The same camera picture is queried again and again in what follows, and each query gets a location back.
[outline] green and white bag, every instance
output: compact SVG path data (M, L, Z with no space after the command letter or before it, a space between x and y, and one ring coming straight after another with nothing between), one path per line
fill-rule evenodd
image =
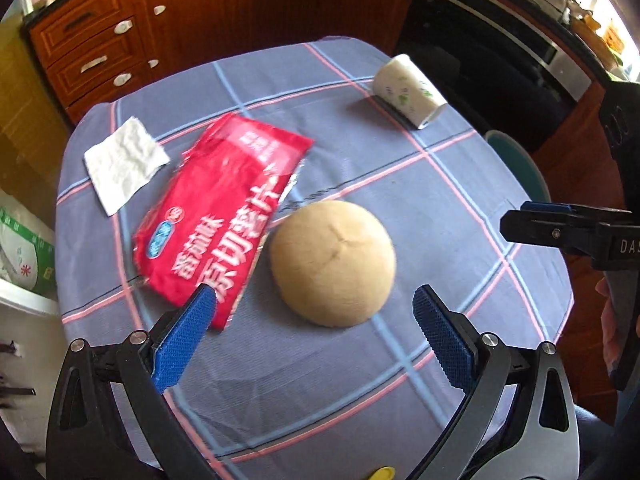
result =
M56 288L54 247L0 207L0 278L41 296Z

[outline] human hand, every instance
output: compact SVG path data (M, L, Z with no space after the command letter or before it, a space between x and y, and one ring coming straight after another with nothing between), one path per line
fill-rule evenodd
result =
M620 337L618 333L616 313L613 310L609 283L606 278L602 278L598 282L596 292L607 298L600 322L602 323L602 343L604 345L603 357L604 362L607 364L607 370L610 373L613 370L613 365L622 354L622 345L624 344L625 337ZM638 337L640 337L640 318L638 318L638 322L636 323L636 333Z

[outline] blue logo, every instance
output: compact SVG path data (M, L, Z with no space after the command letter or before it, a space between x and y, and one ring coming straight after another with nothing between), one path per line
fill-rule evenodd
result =
M171 222L168 222L167 220L160 222L158 227L156 227L156 232L149 241L148 247L146 248L146 256L151 260L160 256L162 249L164 249L164 246L169 241L173 232L174 225Z

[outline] tiled floor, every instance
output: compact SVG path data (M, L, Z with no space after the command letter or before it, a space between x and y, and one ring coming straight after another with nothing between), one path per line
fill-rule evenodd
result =
M6 386L34 388L34 397L8 397L15 410L2 419L25 450L44 452L53 391L66 353L59 317L26 314L0 303L0 342L15 341L21 357L0 354Z

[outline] blue gripper pad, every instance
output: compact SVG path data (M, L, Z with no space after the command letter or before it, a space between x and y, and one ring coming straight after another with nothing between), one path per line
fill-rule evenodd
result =
M216 293L200 285L154 344L151 380L159 393L175 386L216 311Z
M521 211L536 213L565 213L571 214L574 210L567 204L550 204L545 202L525 202L520 207Z
M463 333L464 327L456 326L454 316L463 315L450 312L429 285L415 291L415 320L451 386L469 394L476 384L478 354L477 350L474 352L475 344L470 339L472 334Z

